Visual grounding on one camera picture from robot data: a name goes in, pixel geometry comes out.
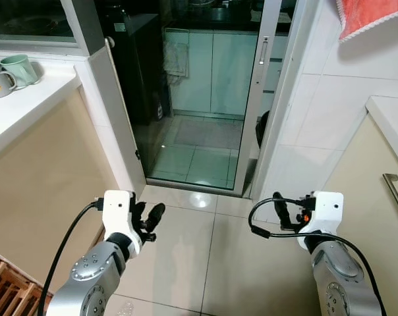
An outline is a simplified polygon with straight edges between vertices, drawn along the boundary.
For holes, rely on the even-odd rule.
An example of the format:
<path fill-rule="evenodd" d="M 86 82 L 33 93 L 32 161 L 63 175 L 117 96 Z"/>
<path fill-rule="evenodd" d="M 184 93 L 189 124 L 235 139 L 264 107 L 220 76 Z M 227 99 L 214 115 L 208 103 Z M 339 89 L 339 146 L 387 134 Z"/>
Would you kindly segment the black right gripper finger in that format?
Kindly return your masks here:
<path fill-rule="evenodd" d="M 287 210 L 286 199 L 283 198 L 280 192 L 274 192 L 272 194 L 275 214 L 279 219 L 281 228 L 290 228 L 289 211 Z"/>

